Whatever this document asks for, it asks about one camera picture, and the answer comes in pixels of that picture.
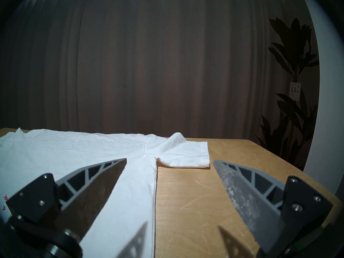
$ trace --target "white t-shirt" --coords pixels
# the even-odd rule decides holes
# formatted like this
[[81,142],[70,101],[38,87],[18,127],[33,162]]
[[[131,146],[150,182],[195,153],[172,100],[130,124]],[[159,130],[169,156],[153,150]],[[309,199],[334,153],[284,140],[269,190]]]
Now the white t-shirt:
[[97,163],[127,158],[107,203],[80,242],[84,257],[114,258],[147,222],[142,257],[154,257],[156,161],[172,167],[209,166],[207,142],[175,133],[169,139],[142,134],[89,134],[18,129],[0,138],[1,217],[10,217],[5,198],[44,173],[55,181]]

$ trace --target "potted plant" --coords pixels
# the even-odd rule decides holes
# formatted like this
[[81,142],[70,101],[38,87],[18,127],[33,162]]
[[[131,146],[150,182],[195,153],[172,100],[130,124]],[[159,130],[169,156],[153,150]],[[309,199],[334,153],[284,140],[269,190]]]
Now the potted plant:
[[[272,42],[274,47],[269,47],[269,51],[275,56],[276,61],[289,74],[292,75],[293,81],[297,82],[298,77],[306,67],[313,67],[319,65],[319,60],[313,61],[316,54],[312,54],[311,47],[311,31],[310,26],[300,26],[300,22],[295,18],[288,28],[286,24],[278,19],[269,19],[274,31],[280,36],[282,44]],[[304,48],[308,42],[309,50],[304,53]],[[277,105],[280,108],[280,121],[278,127],[271,133],[271,128],[268,120],[262,115],[263,125],[261,129],[263,132],[265,142],[257,135],[262,147],[280,156],[287,162],[294,164],[295,159],[300,152],[303,145],[313,138],[314,128],[316,123],[316,114],[318,106],[311,105],[306,101],[303,90],[301,89],[299,105],[285,94],[277,93],[282,101],[277,100]],[[282,143],[287,126],[291,121],[291,128],[289,136],[286,137]],[[292,143],[294,134],[294,127],[296,127],[302,134],[302,140],[298,143],[297,139]]]

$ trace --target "t-shirt sleeve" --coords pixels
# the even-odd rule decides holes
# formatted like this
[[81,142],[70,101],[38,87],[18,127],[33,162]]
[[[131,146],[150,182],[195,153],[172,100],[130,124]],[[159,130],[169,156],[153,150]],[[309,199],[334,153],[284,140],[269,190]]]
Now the t-shirt sleeve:
[[146,155],[170,167],[209,167],[208,143],[187,141],[181,133],[168,139],[151,135],[144,147]]

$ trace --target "wooden table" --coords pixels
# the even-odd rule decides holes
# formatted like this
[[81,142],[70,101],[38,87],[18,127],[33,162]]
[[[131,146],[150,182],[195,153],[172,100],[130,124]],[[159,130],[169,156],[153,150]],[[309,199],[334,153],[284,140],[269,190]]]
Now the wooden table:
[[[0,136],[14,129],[0,129]],[[169,168],[158,163],[155,208],[155,256],[226,257],[219,232],[221,226],[244,257],[255,257],[259,245],[254,241],[234,209],[214,167],[214,159],[264,171],[282,183],[297,176],[325,196],[333,208],[324,225],[334,222],[341,201],[314,179],[286,161],[249,140],[188,139],[207,141],[210,168]]]

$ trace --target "white wall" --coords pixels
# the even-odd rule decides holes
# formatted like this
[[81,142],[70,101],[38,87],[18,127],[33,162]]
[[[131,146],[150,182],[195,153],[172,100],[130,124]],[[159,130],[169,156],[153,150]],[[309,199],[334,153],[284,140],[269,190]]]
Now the white wall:
[[316,0],[311,14],[320,61],[319,109],[304,172],[336,193],[344,172],[344,45]]

